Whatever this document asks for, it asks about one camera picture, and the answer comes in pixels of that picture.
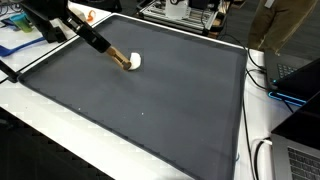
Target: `white table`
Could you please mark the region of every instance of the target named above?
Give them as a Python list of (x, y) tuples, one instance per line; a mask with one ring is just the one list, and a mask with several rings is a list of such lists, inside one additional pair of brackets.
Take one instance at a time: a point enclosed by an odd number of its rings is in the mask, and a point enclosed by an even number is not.
[[(89, 24), (92, 26), (97, 25), (102, 19), (106, 18), (111, 14), (110, 12), (107, 12), (107, 11), (102, 11), (99, 9), (95, 9), (95, 8), (91, 8), (88, 6), (83, 6), (83, 5), (71, 3), (71, 2), (69, 4), (69, 7), (75, 7), (79, 9), (86, 15), (86, 17), (90, 10), (94, 10), (96, 12), (96, 16), (93, 21), (89, 22)], [(55, 27), (60, 26), (57, 20), (53, 20), (51, 22)], [(64, 31), (64, 33), (68, 40), (76, 36), (76, 34), (71, 30)], [(30, 42), (39, 37), (42, 37), (42, 34), (36, 28), (34, 28), (33, 31), (30, 33), (24, 33), (22, 31), (14, 32), (9, 28), (0, 29), (0, 45), (9, 49), (15, 48), (26, 42)], [(14, 71), (19, 71), (20, 69), (27, 66), (31, 62), (37, 60), (39, 57), (43, 56), (44, 54), (52, 51), (53, 49), (63, 44), (64, 43), (57, 43), (57, 42), (49, 44), (46, 41), (42, 41), (40, 43), (26, 47), (25, 49), (22, 49), (21, 51), (18, 51), (8, 57), (0, 57), (0, 59), (3, 62), (5, 62), (5, 64), (7, 64), (10, 68), (12, 68)], [(2, 81), (5, 78), (7, 78), (7, 75), (4, 74), (2, 71), (0, 71), (0, 81)]]
[[(241, 48), (202, 36), (185, 34)], [(261, 52), (252, 51), (251, 55), (256, 62), (262, 63), (263, 54)], [(252, 68), (254, 66), (248, 60), (248, 69)], [(262, 75), (254, 72), (252, 75), (258, 83), (263, 84)], [(0, 106), (3, 109), (117, 180), (190, 179), (189, 176), (157, 157), (19, 83), (12, 84), (6, 81), (0, 84), (0, 94)], [(257, 138), (269, 136), (272, 128), (290, 114), (284, 104), (268, 98), (266, 92), (258, 89), (250, 78), (246, 80), (244, 99), (251, 142)], [(240, 159), (236, 163), (235, 180), (252, 180), (243, 118), (239, 132), (238, 151)], [(259, 159), (261, 179), (272, 179), (270, 153), (270, 149), (266, 147), (261, 149)]]

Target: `gray mat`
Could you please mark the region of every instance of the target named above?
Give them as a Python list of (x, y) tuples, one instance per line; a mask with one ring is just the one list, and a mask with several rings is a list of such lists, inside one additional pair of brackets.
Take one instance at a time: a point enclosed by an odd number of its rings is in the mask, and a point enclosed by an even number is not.
[(196, 179), (233, 179), (246, 52), (119, 16), (96, 29), (142, 66), (79, 39), (20, 82)]

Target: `white ball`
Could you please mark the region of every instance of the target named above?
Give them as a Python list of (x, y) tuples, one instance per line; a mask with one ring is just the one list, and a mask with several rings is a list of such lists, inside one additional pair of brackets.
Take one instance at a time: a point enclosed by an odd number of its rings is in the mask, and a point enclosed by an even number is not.
[(131, 67), (129, 70), (135, 70), (141, 65), (141, 56), (138, 53), (131, 53), (130, 56)]

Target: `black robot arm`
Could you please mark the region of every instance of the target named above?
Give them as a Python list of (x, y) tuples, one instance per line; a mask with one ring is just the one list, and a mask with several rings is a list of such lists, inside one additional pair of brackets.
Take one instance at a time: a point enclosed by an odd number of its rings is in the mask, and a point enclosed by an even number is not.
[(83, 22), (68, 8), (68, 0), (11, 0), (19, 3), (30, 21), (50, 43), (64, 41), (66, 38), (59, 27), (53, 28), (50, 20), (59, 18), (65, 25), (83, 38), (100, 53), (106, 53), (124, 70), (129, 70), (131, 62), (116, 48), (95, 31), (88, 23)]

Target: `laptop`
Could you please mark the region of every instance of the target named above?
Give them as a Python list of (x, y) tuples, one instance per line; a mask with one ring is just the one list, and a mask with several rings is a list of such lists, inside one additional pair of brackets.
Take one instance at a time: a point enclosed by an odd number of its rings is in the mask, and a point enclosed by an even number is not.
[(302, 106), (320, 91), (320, 58), (310, 61), (265, 52), (264, 60), (269, 97)]
[(275, 180), (320, 180), (320, 92), (272, 131)]

